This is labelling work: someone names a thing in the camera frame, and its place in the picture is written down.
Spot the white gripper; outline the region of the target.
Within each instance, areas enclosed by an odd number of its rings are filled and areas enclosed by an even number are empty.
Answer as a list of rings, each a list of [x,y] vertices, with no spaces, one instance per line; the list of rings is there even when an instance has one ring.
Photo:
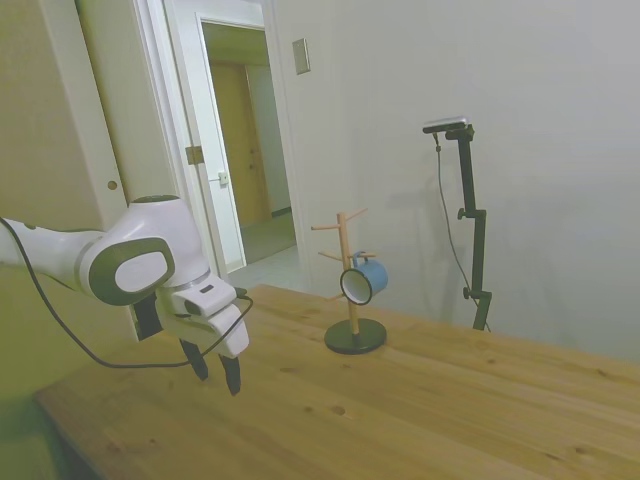
[[[250,343],[242,315],[235,304],[230,304],[207,318],[191,316],[172,319],[172,333],[182,339],[180,345],[196,376],[201,381],[209,376],[199,347],[206,350],[213,346],[213,351],[219,354],[226,385],[232,396],[237,395],[242,386],[238,356]]]

